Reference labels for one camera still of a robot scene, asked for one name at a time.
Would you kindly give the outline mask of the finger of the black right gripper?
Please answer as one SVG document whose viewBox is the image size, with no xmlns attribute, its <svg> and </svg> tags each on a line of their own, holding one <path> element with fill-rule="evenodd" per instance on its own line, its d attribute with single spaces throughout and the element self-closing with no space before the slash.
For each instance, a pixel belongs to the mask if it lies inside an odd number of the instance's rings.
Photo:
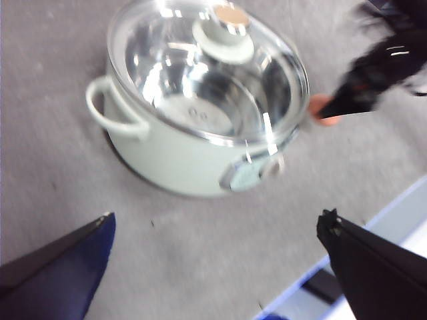
<svg viewBox="0 0 427 320">
<path fill-rule="evenodd" d="M 380 91 L 359 75 L 347 75 L 333 97 L 316 112 L 319 119 L 371 112 L 379 100 Z"/>
</svg>

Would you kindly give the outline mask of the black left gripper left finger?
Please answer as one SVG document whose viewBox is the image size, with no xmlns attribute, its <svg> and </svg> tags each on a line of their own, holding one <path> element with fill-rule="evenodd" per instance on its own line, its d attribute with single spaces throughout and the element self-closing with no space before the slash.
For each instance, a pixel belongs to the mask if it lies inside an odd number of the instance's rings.
<svg viewBox="0 0 427 320">
<path fill-rule="evenodd" d="M 114 213 L 1 266 L 2 319 L 83 319 L 107 269 Z"/>
</svg>

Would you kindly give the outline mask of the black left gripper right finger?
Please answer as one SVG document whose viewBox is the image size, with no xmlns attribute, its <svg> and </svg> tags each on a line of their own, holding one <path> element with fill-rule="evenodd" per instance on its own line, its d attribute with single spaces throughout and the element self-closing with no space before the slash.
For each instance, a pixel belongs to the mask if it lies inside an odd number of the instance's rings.
<svg viewBox="0 0 427 320">
<path fill-rule="evenodd" d="M 356 319 L 425 319 L 426 258 L 323 210 L 316 225 Z"/>
</svg>

